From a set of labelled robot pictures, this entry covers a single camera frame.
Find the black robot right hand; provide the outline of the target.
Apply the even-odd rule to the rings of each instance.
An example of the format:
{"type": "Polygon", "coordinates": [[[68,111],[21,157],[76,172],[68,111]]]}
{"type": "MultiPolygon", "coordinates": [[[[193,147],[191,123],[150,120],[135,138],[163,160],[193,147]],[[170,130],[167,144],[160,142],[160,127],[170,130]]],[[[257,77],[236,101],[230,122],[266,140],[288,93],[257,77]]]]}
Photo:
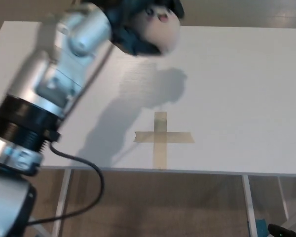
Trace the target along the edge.
{"type": "Polygon", "coordinates": [[[267,229],[273,237],[296,237],[296,232],[275,224],[269,224],[267,229]]]}

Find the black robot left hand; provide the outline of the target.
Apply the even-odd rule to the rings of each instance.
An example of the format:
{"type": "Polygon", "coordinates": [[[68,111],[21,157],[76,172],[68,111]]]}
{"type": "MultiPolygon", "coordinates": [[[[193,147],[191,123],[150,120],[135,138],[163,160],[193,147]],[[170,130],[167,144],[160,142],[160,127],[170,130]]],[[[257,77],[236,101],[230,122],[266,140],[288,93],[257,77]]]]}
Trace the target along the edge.
{"type": "Polygon", "coordinates": [[[135,56],[171,53],[185,11],[179,0],[95,0],[112,25],[112,43],[135,56]]]}

